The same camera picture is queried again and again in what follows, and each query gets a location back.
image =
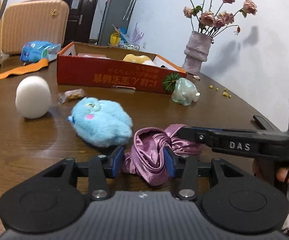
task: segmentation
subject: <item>pink satin fabric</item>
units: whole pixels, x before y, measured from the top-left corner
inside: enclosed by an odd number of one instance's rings
[[[177,155],[197,155],[203,148],[202,144],[179,139],[176,134],[182,127],[186,125],[172,124],[166,130],[149,127],[137,131],[131,151],[125,154],[122,171],[138,174],[152,186],[166,182],[169,176],[164,166],[165,146],[169,146]]]

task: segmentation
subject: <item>brown table surface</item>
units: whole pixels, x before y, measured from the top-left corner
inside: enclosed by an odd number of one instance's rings
[[[6,59],[0,73],[20,66],[19,57]],[[38,75],[49,84],[53,105],[48,114],[36,120],[24,119],[15,108],[15,95],[19,82],[27,76]],[[198,102],[190,106],[174,103],[171,96],[141,91],[124,91],[107,88],[84,87],[89,97],[119,102],[133,120],[133,132],[144,127],[167,128],[173,123],[212,128],[258,128],[252,116],[259,112],[230,91],[232,98],[222,95],[224,87],[201,74],[201,80],[189,78],[201,93]],[[30,178],[34,174],[66,157],[76,161],[89,160],[98,154],[87,146],[75,133],[66,118],[77,101],[57,103],[57,95],[79,87],[58,86],[56,62],[48,70],[10,77],[0,81],[0,196],[11,187]],[[205,147],[202,161],[214,157],[224,158],[240,168],[251,172],[252,160],[237,156],[216,154]],[[169,190],[176,187],[179,180],[168,181],[161,187],[150,187],[142,178],[120,174],[113,182],[108,180],[112,190]],[[208,190],[208,179],[199,179],[200,191]],[[87,189],[87,178],[79,179],[78,189]],[[0,222],[0,233],[4,228]]]

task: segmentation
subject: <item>flower vase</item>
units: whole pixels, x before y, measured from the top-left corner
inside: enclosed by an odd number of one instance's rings
[[[185,62],[182,68],[188,73],[198,75],[202,62],[207,61],[212,38],[206,34],[193,31],[185,49]]]

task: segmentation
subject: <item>red cardboard box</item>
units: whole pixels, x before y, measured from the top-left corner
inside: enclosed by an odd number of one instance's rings
[[[78,57],[79,53],[105,55],[107,58]],[[156,66],[122,61],[127,54],[148,56]],[[172,73],[186,77],[186,72],[160,55],[116,47],[72,42],[58,53],[59,85],[90,87],[128,87],[134,90],[170,94],[163,80]]]

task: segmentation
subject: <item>door handle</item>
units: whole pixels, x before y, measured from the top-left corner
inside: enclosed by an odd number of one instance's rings
[[[79,25],[81,25],[81,22],[82,22],[82,17],[83,17],[83,15],[81,14],[81,15],[80,15],[80,21],[79,21]]]

